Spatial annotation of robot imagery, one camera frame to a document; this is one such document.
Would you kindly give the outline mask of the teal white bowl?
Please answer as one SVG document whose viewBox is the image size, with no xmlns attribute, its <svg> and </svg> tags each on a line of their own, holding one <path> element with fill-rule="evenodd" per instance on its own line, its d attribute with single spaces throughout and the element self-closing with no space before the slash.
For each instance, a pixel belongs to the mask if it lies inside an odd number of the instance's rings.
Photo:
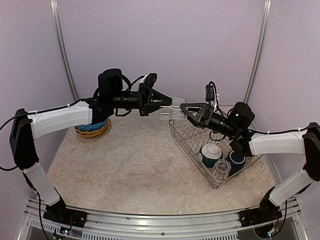
<svg viewBox="0 0 320 240">
<path fill-rule="evenodd" d="M 212 168 L 215 163 L 223 158 L 222 149 L 213 143 L 207 143 L 200 149 L 201 161 L 207 168 Z"/>
</svg>

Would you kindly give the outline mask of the dark blue mug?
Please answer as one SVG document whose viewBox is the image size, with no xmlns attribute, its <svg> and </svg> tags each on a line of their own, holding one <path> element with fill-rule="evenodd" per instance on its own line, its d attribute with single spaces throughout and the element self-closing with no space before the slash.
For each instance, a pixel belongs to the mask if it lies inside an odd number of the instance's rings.
<svg viewBox="0 0 320 240">
<path fill-rule="evenodd" d="M 231 165 L 231 170 L 229 172 L 229 176 L 232 176 L 238 173 L 246 163 L 246 157 L 238 155 L 234 151 L 230 151 L 226 157 L 226 160 Z"/>
</svg>

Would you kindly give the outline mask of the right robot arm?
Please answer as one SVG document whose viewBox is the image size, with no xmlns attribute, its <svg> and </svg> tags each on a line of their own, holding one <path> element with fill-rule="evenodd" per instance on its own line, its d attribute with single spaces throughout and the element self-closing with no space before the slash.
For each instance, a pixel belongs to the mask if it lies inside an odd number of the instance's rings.
<svg viewBox="0 0 320 240">
<path fill-rule="evenodd" d="M 272 187 L 258 207 L 239 213 L 243 225 L 267 222 L 282 217 L 280 207 L 320 180 L 320 125 L 311 122 L 304 128 L 276 132 L 251 130 L 255 118 L 251 108 L 237 102 L 228 116 L 215 112 L 208 103 L 182 103 L 180 109 L 189 122 L 229 138 L 231 149 L 242 157 L 261 155 L 297 155 L 305 159 L 303 167 Z"/>
</svg>

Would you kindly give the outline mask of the clear glass front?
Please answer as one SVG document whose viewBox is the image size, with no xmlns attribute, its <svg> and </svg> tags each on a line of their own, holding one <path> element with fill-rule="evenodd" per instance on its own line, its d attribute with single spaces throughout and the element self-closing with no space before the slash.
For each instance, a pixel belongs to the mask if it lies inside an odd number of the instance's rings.
<svg viewBox="0 0 320 240">
<path fill-rule="evenodd" d="M 228 178 L 231 169 L 232 169 L 231 164 L 226 159 L 218 160 L 214 164 L 214 166 L 211 170 L 212 175 L 213 175 L 213 180 L 217 184 L 224 183 L 225 180 Z"/>
</svg>

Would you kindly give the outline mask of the blue dotted plate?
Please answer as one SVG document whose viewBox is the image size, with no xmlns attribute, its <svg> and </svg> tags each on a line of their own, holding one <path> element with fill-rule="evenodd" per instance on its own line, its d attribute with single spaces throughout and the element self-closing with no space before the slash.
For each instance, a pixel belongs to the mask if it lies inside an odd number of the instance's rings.
<svg viewBox="0 0 320 240">
<path fill-rule="evenodd" d="M 106 125 L 106 123 L 107 121 L 103 121 L 95 124 L 79 125 L 75 126 L 74 128 L 80 132 L 93 132 L 102 129 Z"/>
</svg>

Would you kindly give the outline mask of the front aluminium rail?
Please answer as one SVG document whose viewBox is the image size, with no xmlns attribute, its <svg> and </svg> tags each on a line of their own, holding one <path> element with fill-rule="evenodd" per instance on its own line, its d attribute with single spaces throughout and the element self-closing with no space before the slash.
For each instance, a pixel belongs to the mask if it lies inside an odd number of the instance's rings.
<svg viewBox="0 0 320 240">
<path fill-rule="evenodd" d="M 203 214 L 142 215 L 84 209 L 83 227 L 39 217 L 45 204 L 27 203 L 18 240 L 257 240 L 258 233 L 276 226 L 274 240 L 308 240 L 307 227 L 297 201 L 281 206 L 280 220 L 242 226 L 239 210 Z"/>
</svg>

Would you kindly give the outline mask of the yellow dotted plate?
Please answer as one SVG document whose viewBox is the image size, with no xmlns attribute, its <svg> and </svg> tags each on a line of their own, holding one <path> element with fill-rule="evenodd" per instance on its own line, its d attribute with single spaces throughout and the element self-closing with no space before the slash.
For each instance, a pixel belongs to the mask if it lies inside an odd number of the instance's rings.
<svg viewBox="0 0 320 240">
<path fill-rule="evenodd" d="M 93 139 L 109 131 L 111 127 L 112 127 L 112 123 L 111 123 L 111 120 L 108 118 L 104 122 L 75 126 L 74 129 L 81 137 L 87 138 L 87 139 Z"/>
<path fill-rule="evenodd" d="M 101 128 L 100 130 L 96 130 L 96 131 L 92 131 L 92 132 L 82 132 L 82 131 L 78 131 L 75 130 L 76 133 L 78 135 L 80 135 L 83 138 L 87 138 L 87 139 L 93 139 L 96 137 L 99 137 L 100 135 L 102 135 L 103 133 L 109 131 L 111 129 L 112 125 L 111 124 L 106 124 L 103 128 Z"/>
</svg>

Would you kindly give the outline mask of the clear glass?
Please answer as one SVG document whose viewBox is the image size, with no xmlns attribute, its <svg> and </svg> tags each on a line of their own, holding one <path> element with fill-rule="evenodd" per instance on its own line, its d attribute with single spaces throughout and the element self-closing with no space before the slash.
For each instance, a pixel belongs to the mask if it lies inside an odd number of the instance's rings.
<svg viewBox="0 0 320 240">
<path fill-rule="evenodd" d="M 212 175 L 213 175 L 213 180 L 217 184 L 224 183 L 225 180 L 228 178 L 231 169 L 232 169 L 231 164 L 226 159 L 218 160 L 214 164 L 214 166 L 211 170 Z"/>
<path fill-rule="evenodd" d="M 173 97 L 171 105 L 160 107 L 159 119 L 162 121 L 186 119 L 186 114 L 181 110 L 180 105 L 188 102 L 187 98 Z"/>
</svg>

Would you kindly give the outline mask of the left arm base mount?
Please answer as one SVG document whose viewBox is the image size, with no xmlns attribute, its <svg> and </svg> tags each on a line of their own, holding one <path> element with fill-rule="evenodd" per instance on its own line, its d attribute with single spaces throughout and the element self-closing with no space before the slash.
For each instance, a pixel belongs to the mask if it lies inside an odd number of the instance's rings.
<svg viewBox="0 0 320 240">
<path fill-rule="evenodd" d="M 43 217 L 55 223 L 84 228 L 88 213 L 65 206 L 46 206 Z"/>
</svg>

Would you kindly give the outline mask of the left aluminium frame post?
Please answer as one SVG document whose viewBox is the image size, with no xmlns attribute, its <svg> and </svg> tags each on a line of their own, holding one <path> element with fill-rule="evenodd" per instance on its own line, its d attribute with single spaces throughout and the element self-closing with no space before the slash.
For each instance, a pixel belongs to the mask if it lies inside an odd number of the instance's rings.
<svg viewBox="0 0 320 240">
<path fill-rule="evenodd" d="M 76 101 L 79 99 L 79 93 L 75 84 L 75 80 L 73 78 L 70 61 L 68 58 L 67 48 L 64 40 L 62 21 L 61 21 L 60 10 L 59 10 L 59 2 L 57 0 L 50 0 L 50 8 L 51 8 L 51 14 L 53 18 L 55 35 L 57 38 L 57 44 L 60 52 L 60 57 L 61 57 L 64 71 L 65 71 L 66 79 L 67 79 L 67 84 L 69 86 L 73 100 Z"/>
</svg>

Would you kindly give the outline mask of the aluminium frame post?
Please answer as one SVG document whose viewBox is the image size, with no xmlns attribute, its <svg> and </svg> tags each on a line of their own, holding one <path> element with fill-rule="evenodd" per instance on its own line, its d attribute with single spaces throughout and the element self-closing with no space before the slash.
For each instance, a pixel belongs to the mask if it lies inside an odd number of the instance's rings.
<svg viewBox="0 0 320 240">
<path fill-rule="evenodd" d="M 67 79 L 67 84 L 69 86 L 73 100 L 76 101 L 79 99 L 79 93 L 75 84 L 75 80 L 73 78 L 70 61 L 68 58 L 67 48 L 64 40 L 62 21 L 61 21 L 60 10 L 59 10 L 59 2 L 57 0 L 50 0 L 50 8 L 51 8 L 51 14 L 53 18 L 55 35 L 57 38 L 57 44 L 60 52 L 60 57 L 61 57 L 64 71 L 65 71 L 66 79 Z"/>
<path fill-rule="evenodd" d="M 263 5 L 262 18 L 261 18 L 261 24 L 260 24 L 259 35 L 258 35 L 258 40 L 257 40 L 257 46 L 256 46 L 256 50 L 255 50 L 255 55 L 254 55 L 254 59 L 253 59 L 251 72 L 249 75 L 248 85 L 247 85 L 245 95 L 244 95 L 244 100 L 243 100 L 246 104 L 248 104 L 251 99 L 251 96 L 252 96 L 252 93 L 254 90 L 254 86 L 255 86 L 255 82 L 257 79 L 259 66 L 261 63 L 264 45 L 265 45 L 265 41 L 266 41 L 266 36 L 267 36 L 267 32 L 268 32 L 268 25 L 269 25 L 269 19 L 270 19 L 270 14 L 271 14 L 271 8 L 272 8 L 272 1 L 265 0 L 264 5 Z"/>
</svg>

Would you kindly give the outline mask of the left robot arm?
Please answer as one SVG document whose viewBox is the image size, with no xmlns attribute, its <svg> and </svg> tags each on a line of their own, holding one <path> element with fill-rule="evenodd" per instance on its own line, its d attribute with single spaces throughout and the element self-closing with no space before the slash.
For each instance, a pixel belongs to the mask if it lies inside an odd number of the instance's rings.
<svg viewBox="0 0 320 240">
<path fill-rule="evenodd" d="M 97 80 L 98 88 L 92 97 L 40 111 L 21 108 L 10 118 L 9 144 L 15 167 L 22 171 L 28 185 L 46 203 L 47 212 L 61 223 L 70 218 L 70 211 L 41 166 L 34 141 L 71 127 L 104 122 L 116 115 L 119 109 L 126 110 L 128 114 L 137 109 L 145 117 L 162 106 L 170 106 L 173 101 L 153 88 L 157 81 L 156 73 L 139 77 L 137 91 L 132 90 L 132 82 L 118 68 L 105 70 Z"/>
</svg>

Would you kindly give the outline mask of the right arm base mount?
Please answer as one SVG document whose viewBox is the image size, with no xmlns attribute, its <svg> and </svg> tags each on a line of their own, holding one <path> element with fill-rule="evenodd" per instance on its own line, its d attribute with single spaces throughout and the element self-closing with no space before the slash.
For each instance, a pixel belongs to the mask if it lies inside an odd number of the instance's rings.
<svg viewBox="0 0 320 240">
<path fill-rule="evenodd" d="M 238 213 L 242 227 L 249 227 L 279 220 L 283 215 L 279 208 L 268 210 L 267 208 L 246 208 Z"/>
</svg>

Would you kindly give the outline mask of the right aluminium frame post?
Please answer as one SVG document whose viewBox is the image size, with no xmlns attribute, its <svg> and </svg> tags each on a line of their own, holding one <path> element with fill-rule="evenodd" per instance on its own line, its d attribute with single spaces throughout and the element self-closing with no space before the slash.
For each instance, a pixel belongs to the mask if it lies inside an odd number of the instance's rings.
<svg viewBox="0 0 320 240">
<path fill-rule="evenodd" d="M 251 72 L 249 75 L 248 85 L 247 85 L 245 95 L 244 95 L 244 100 L 243 100 L 246 104 L 248 104 L 251 99 L 251 96 L 252 96 L 252 93 L 254 90 L 254 86 L 255 86 L 255 82 L 257 79 L 259 66 L 261 63 L 264 45 L 265 45 L 265 41 L 266 41 L 266 36 L 267 36 L 267 32 L 268 32 L 268 25 L 269 25 L 269 19 L 270 19 L 270 14 L 271 14 L 271 8 L 272 8 L 272 1 L 265 0 L 264 5 L 263 5 L 262 18 L 261 18 L 261 24 L 260 24 L 259 35 L 258 35 L 258 40 L 257 40 L 257 46 L 256 46 L 256 50 L 255 50 L 255 55 L 254 55 L 254 59 L 253 59 Z"/>
</svg>

